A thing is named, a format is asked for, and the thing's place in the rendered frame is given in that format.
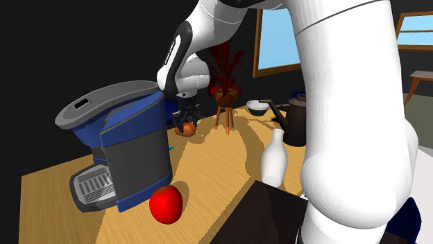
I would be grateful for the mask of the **orange round fruit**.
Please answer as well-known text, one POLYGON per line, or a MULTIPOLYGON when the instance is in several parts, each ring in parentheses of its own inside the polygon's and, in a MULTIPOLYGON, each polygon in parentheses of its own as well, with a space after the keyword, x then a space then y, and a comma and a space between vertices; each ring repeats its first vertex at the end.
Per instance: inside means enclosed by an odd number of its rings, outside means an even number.
POLYGON ((175 128, 175 133, 183 137, 191 137, 196 133, 196 126, 193 123, 185 122, 182 126, 182 132, 179 128, 175 128))

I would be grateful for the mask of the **red plant in pot stand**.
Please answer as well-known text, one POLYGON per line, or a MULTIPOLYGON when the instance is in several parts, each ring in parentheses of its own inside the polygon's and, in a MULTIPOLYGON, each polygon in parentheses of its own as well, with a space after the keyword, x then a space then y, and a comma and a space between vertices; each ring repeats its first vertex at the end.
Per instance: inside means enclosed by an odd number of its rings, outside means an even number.
POLYGON ((235 84, 232 73, 236 66, 241 65, 241 58, 245 51, 236 51, 230 57, 229 42, 223 42, 210 48, 210 53, 214 58, 217 68, 210 67, 210 83, 208 94, 213 96, 218 106, 214 128, 217 128, 221 110, 226 112, 226 134, 230 134, 230 127, 234 127, 232 106, 237 101, 238 95, 242 95, 242 90, 235 84))

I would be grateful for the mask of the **blue and grey coffee machine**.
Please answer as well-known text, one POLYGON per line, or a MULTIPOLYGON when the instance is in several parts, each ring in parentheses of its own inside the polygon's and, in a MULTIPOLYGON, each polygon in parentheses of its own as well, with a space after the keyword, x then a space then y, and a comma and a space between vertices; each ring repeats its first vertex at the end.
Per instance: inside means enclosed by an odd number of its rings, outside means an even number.
POLYGON ((55 123, 92 149, 94 163, 71 176, 69 188, 85 212, 120 212, 148 200, 173 177, 164 94, 135 80, 92 91, 66 106, 55 123))

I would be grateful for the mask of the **white and dark bowl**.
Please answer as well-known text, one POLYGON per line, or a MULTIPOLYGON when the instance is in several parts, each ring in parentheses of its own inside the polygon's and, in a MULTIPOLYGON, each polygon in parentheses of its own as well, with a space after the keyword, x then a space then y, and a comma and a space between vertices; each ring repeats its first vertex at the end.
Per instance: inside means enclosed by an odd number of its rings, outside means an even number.
POLYGON ((246 103, 248 111, 253 116, 263 116, 270 108, 268 103, 261 103, 258 100, 251 100, 246 103))

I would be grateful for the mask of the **red tomato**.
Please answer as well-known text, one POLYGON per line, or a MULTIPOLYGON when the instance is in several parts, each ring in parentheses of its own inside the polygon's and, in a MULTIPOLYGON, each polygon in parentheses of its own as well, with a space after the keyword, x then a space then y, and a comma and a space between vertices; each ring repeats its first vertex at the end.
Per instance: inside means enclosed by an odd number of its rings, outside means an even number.
POLYGON ((157 189, 149 200, 152 216, 159 223, 170 225, 175 223, 182 214, 182 195, 172 186, 162 186, 157 189))

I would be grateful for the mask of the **white bottle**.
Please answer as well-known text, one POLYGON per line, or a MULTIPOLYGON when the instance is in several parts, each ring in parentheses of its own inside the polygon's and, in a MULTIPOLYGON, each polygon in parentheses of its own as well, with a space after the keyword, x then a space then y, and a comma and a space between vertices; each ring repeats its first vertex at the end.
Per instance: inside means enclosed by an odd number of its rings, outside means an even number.
POLYGON ((264 149, 261 158, 261 180, 263 183, 278 188, 285 178, 287 170, 287 151, 284 130, 273 129, 270 143, 264 149))

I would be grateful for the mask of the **dark brown kettle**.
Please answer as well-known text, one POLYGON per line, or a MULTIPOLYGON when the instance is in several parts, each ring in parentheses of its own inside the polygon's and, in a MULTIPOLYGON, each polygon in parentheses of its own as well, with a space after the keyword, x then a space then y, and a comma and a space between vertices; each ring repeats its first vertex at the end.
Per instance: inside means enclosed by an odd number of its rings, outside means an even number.
POLYGON ((299 94, 290 98, 287 104, 275 105, 271 100, 260 100, 268 103, 275 118, 284 130, 283 142, 289 146, 303 147, 306 145, 306 95, 299 94))

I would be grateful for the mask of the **wooden framed window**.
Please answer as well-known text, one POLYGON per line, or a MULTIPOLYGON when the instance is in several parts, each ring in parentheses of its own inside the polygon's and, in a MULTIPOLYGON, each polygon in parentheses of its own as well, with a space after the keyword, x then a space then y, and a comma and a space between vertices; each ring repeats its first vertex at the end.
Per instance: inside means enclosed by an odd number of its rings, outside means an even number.
POLYGON ((289 11, 257 10, 253 77, 298 69, 300 58, 289 11))
POLYGON ((404 51, 433 51, 433 10, 400 15, 396 38, 404 51))

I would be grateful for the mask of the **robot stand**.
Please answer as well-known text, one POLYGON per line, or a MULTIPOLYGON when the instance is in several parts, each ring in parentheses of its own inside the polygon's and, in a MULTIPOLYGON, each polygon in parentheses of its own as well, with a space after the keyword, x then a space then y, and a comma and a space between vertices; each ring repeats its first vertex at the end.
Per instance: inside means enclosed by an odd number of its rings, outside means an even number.
MULTIPOLYGON (((295 244, 307 200, 255 181, 210 244, 295 244)), ((379 244, 408 244, 385 233, 379 244)))

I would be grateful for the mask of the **wooden side table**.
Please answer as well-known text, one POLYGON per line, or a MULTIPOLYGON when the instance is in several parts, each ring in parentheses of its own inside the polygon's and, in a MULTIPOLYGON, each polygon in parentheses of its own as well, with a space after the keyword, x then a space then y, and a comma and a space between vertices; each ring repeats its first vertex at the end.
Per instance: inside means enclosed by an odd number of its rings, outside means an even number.
POLYGON ((423 80, 433 82, 433 71, 415 71, 410 76, 412 77, 412 84, 409 93, 404 101, 404 105, 406 105, 411 99, 411 97, 414 95, 420 81, 423 80))

